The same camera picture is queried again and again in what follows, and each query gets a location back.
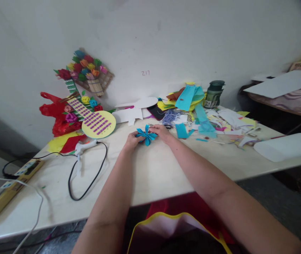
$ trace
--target black cable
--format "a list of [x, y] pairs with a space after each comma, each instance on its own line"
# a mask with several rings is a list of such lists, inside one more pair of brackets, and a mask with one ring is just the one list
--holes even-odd
[[68, 191], [69, 191], [69, 195], [70, 195], [71, 199], [74, 200], [74, 201], [79, 201], [79, 200], [81, 200], [81, 199], [87, 194], [87, 192], [89, 191], [90, 187], [93, 185], [94, 181], [95, 181], [96, 178], [98, 177], [98, 175], [99, 175], [99, 173], [100, 173], [100, 171], [101, 171], [101, 169], [102, 169], [103, 163], [104, 163], [104, 161], [105, 161], [105, 159], [106, 159], [106, 157], [107, 157], [108, 148], [107, 148], [107, 146], [105, 145], [105, 143], [102, 143], [102, 142], [96, 142], [96, 143], [97, 143], [97, 144], [104, 144], [104, 146], [106, 147], [106, 154], [105, 154], [105, 156], [104, 156], [104, 159], [103, 159], [103, 161], [102, 161], [101, 167], [100, 167], [100, 169], [98, 170], [98, 172], [97, 172], [97, 174], [96, 174], [94, 180], [91, 182], [91, 184], [89, 185], [88, 189], [84, 192], [84, 194], [83, 194], [80, 198], [78, 198], [78, 199], [73, 197], [72, 190], [71, 190], [71, 186], [70, 186], [70, 179], [71, 179], [71, 177], [72, 177], [72, 174], [73, 174], [73, 171], [74, 171], [74, 167], [75, 167], [77, 161], [74, 163], [73, 168], [72, 168], [72, 171], [70, 172], [69, 179], [68, 179]]
[[[52, 153], [47, 154], [47, 155], [45, 155], [45, 156], [38, 157], [38, 158], [32, 158], [32, 159], [42, 159], [42, 158], [47, 157], [48, 155], [51, 155], [51, 154], [53, 154], [53, 153], [57, 153], [57, 154], [59, 154], [59, 155], [61, 155], [61, 156], [76, 156], [76, 155], [63, 155], [63, 154], [61, 154], [61, 153], [59, 153], [59, 152], [52, 152]], [[7, 167], [9, 164], [13, 163], [14, 161], [19, 161], [19, 160], [22, 160], [22, 159], [29, 159], [29, 158], [23, 157], [23, 158], [15, 159], [15, 160], [12, 160], [12, 161], [8, 162], [6, 165], [4, 165], [4, 167], [2, 168], [2, 174], [3, 174], [3, 176], [4, 176], [5, 178], [7, 178], [7, 179], [14, 179], [14, 180], [17, 179], [18, 176], [14, 176], [14, 175], [11, 175], [11, 174], [7, 174], [7, 173], [5, 172], [5, 169], [6, 169], [6, 167]]]
[[[59, 234], [59, 235], [57, 235], [57, 236], [51, 237], [51, 238], [49, 238], [49, 239], [47, 239], [47, 240], [44, 240], [44, 241], [41, 241], [41, 242], [38, 242], [38, 243], [33, 243], [33, 244], [29, 244], [29, 245], [23, 245], [23, 246], [21, 246], [21, 248], [31, 248], [31, 247], [35, 247], [35, 246], [37, 246], [37, 245], [41, 245], [41, 244], [47, 243], [47, 242], [49, 242], [49, 241], [51, 241], [51, 240], [54, 240], [54, 239], [56, 239], [56, 238], [58, 238], [58, 237], [60, 237], [60, 236], [63, 236], [63, 235], [68, 235], [68, 234], [79, 234], [79, 233], [81, 233], [81, 232], [82, 232], [82, 231], [69, 231], [69, 232], [65, 232], [65, 233]], [[16, 248], [10, 248], [10, 249], [0, 250], [0, 253], [2, 253], [2, 252], [8, 252], [8, 251], [11, 251], [11, 250], [16, 250]]]

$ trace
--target blue paper flower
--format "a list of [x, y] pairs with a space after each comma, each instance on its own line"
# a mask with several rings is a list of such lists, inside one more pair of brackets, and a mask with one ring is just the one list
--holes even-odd
[[79, 59], [83, 59], [85, 56], [86, 56], [86, 53], [84, 53], [83, 51], [81, 50], [76, 50], [74, 52], [74, 55], [77, 56]]
[[145, 144], [146, 146], [150, 145], [151, 140], [155, 140], [155, 138], [157, 137], [157, 135], [155, 133], [148, 133], [148, 129], [149, 129], [149, 125], [146, 125], [146, 130], [145, 132], [143, 132], [143, 130], [141, 129], [136, 129], [139, 134], [136, 134], [136, 137], [145, 137]]
[[93, 108], [93, 107], [97, 106], [97, 101], [96, 100], [90, 100], [89, 104]]

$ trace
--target white table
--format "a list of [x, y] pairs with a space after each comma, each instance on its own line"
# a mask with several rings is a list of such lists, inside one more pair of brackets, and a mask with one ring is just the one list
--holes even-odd
[[[50, 155], [43, 158], [45, 164], [29, 182], [38, 187], [45, 197], [36, 230], [88, 218], [127, 135], [136, 128], [144, 130], [148, 123], [156, 124], [158, 121], [155, 119], [137, 120], [135, 125], [130, 127], [122, 123], [116, 126], [115, 131], [109, 137], [100, 140], [107, 145], [108, 155], [99, 177], [81, 201], [73, 201], [67, 188], [68, 177], [76, 157]], [[259, 126], [262, 130], [255, 132], [258, 138], [269, 139], [282, 135], [266, 126]], [[175, 129], [171, 132], [177, 136]], [[249, 146], [245, 146], [245, 151], [243, 151], [234, 144], [221, 145], [211, 140], [201, 142], [196, 138], [204, 138], [204, 136], [194, 132], [182, 142], [207, 158], [235, 181], [301, 165], [301, 157], [274, 163]], [[76, 197], [83, 194], [97, 174], [105, 151], [104, 145], [100, 144], [86, 150], [82, 155], [83, 176], [76, 177], [72, 181], [72, 189]], [[36, 157], [48, 153], [45, 147]], [[148, 147], [144, 144], [137, 146], [134, 153], [134, 168], [132, 206], [193, 191], [171, 150], [159, 138], [152, 141]], [[0, 214], [0, 239], [29, 232], [36, 221], [39, 203], [40, 198], [33, 190], [23, 188]]]

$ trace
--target forearm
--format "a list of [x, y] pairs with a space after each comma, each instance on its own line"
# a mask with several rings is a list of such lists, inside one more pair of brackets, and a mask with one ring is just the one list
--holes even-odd
[[122, 150], [72, 253], [118, 253], [132, 196], [132, 150]]
[[301, 253], [301, 241], [222, 171], [175, 137], [168, 145], [195, 191], [250, 253]]

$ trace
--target yellow trim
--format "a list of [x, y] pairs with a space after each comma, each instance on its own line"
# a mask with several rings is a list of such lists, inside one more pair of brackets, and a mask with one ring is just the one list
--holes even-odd
[[202, 228], [204, 228], [216, 241], [218, 241], [223, 246], [223, 248], [225, 249], [225, 251], [226, 251], [227, 254], [232, 254], [232, 252], [230, 251], [230, 249], [227, 246], [227, 243], [225, 242], [225, 240], [223, 238], [223, 234], [220, 231], [218, 232], [218, 236], [220, 237], [220, 239], [217, 239], [197, 219], [195, 219], [194, 216], [192, 216], [191, 214], [186, 213], [186, 212], [180, 213], [178, 215], [169, 215], [169, 214], [166, 214], [166, 213], [163, 213], [163, 212], [157, 212], [157, 213], [154, 213], [152, 216], [150, 216], [148, 219], [146, 219], [144, 221], [141, 221], [138, 224], [136, 224], [136, 226], [133, 229], [132, 236], [130, 238], [130, 242], [129, 242], [127, 254], [129, 253], [129, 248], [130, 248], [130, 244], [132, 243], [132, 239], [133, 239], [133, 235], [134, 235], [134, 232], [135, 232], [135, 228], [138, 225], [147, 225], [147, 224], [151, 223], [155, 218], [160, 217], [160, 216], [164, 216], [164, 217], [167, 217], [167, 218], [170, 218], [170, 219], [178, 219], [178, 218], [181, 218], [182, 215], [188, 215], [188, 216], [192, 217], [194, 220], [196, 220], [201, 225]]

